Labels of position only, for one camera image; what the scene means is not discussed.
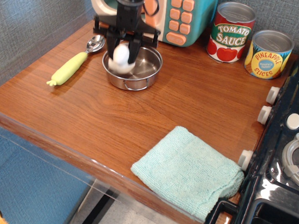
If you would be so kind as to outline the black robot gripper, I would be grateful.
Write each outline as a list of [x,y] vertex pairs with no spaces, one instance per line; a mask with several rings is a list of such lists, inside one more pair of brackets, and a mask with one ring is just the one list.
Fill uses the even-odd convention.
[[106,38],[110,59],[121,40],[129,42],[129,64],[135,62],[141,46],[158,46],[160,31],[145,23],[145,10],[145,0],[95,0],[93,32]]

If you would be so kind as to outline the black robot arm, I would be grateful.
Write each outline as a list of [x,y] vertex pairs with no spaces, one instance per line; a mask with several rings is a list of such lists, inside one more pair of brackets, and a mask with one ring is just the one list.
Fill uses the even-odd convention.
[[158,36],[161,32],[143,21],[141,11],[147,10],[145,0],[116,1],[116,15],[95,15],[93,30],[94,33],[105,37],[107,52],[111,59],[114,58],[113,53],[120,41],[128,41],[128,63],[132,64],[138,56],[140,47],[158,46]]

